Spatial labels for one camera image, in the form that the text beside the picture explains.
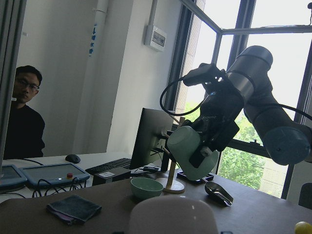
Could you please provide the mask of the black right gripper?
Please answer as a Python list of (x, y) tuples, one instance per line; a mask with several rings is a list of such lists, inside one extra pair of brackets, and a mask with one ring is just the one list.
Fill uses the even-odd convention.
[(238, 91), (226, 81), (208, 85), (209, 95), (200, 106), (200, 116), (190, 124), (201, 133), (203, 145), (199, 145), (189, 158), (198, 168), (211, 151), (223, 151), (239, 131), (235, 119), (243, 108)]

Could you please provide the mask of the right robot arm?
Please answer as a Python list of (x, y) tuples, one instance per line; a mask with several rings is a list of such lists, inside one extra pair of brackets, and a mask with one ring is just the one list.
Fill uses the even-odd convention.
[(272, 63), (270, 51), (254, 45), (241, 52), (228, 70), (203, 63), (185, 76), (185, 85), (202, 84), (207, 92), (200, 116), (191, 124), (200, 133), (202, 157), (228, 146), (239, 130), (235, 119), (244, 112), (275, 163), (311, 162), (312, 130), (291, 120), (273, 97), (268, 77)]

